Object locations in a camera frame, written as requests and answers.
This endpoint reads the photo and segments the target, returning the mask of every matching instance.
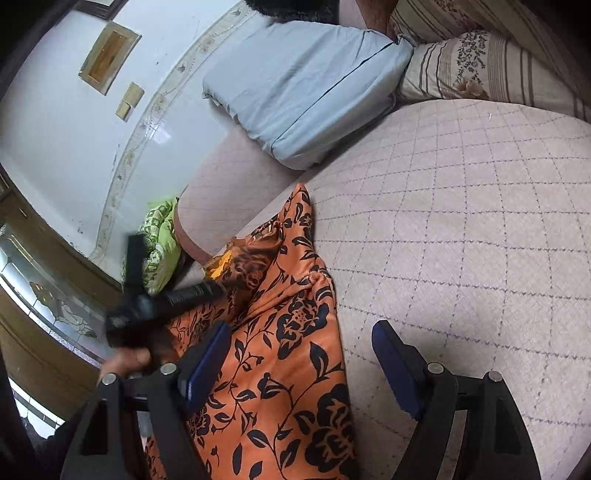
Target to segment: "light blue pillow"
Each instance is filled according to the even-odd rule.
[[[292,21],[244,40],[203,79],[262,149],[295,170],[388,113],[412,45],[372,30]]]

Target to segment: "window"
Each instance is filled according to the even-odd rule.
[[[9,225],[0,229],[0,287],[43,331],[86,362],[100,367],[112,354],[97,335],[103,315],[36,262]]]

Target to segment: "striped pillow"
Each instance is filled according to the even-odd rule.
[[[562,39],[519,0],[400,0],[390,20],[394,33],[418,43],[449,40],[478,28],[510,38],[591,105],[591,81],[584,70]]]
[[[398,96],[518,103],[591,121],[583,101],[529,51],[484,30],[416,48]]]

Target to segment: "blue gripper pad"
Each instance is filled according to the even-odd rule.
[[[400,408],[419,421],[425,401],[421,395],[426,362],[418,350],[405,345],[387,320],[374,325],[372,346]]]
[[[184,397],[184,411],[187,415],[200,411],[205,405],[228,355],[231,341],[230,325],[226,322],[216,322],[202,342],[191,347],[197,350],[186,353],[197,359],[195,369],[178,379],[178,388]]]

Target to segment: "light switch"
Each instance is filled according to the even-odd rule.
[[[135,108],[138,106],[138,103],[143,96],[144,89],[134,82],[131,82],[131,85],[129,85],[129,88],[127,89],[127,93],[123,97],[123,101]]]
[[[115,113],[119,118],[121,118],[124,122],[126,122],[130,111],[131,111],[131,105],[129,105],[125,102],[121,102],[121,104],[119,105],[119,108],[117,109],[117,111]]]

